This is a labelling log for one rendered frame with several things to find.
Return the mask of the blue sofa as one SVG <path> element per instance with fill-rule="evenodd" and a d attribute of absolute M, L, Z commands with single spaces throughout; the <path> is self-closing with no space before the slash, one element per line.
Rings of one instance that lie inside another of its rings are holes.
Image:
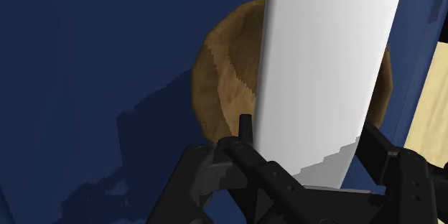
<path fill-rule="evenodd" d="M 144 224 L 204 137 L 191 71 L 251 0 L 0 0 L 0 224 Z M 399 0 L 383 133 L 402 144 L 448 0 Z"/>

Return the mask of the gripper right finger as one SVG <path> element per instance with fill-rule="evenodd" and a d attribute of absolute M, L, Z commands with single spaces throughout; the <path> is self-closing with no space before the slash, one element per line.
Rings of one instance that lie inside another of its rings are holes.
<path fill-rule="evenodd" d="M 441 168 L 423 156 L 394 146 L 365 122 L 355 152 L 377 185 L 384 204 L 372 224 L 448 224 L 448 164 Z"/>

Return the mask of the brown wooden bowl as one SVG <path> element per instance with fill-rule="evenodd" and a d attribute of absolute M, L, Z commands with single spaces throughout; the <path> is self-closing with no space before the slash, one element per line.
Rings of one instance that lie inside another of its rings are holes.
<path fill-rule="evenodd" d="M 240 115 L 254 113 L 265 1 L 234 8 L 208 32 L 193 65 L 192 107 L 212 145 L 238 135 Z"/>

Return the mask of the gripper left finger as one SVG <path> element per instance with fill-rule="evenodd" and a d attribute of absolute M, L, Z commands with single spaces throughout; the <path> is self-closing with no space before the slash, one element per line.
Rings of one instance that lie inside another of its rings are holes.
<path fill-rule="evenodd" d="M 215 224 L 204 211 L 215 191 L 226 190 L 246 224 L 305 224 L 301 186 L 252 146 L 252 121 L 242 115 L 239 135 L 215 149 L 189 145 L 179 158 L 146 224 Z"/>

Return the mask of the tall white box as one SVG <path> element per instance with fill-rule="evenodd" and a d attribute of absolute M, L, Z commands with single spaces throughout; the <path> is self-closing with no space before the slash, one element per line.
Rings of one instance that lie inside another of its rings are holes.
<path fill-rule="evenodd" d="M 303 185 L 342 185 L 398 2 L 266 0 L 253 145 Z"/>

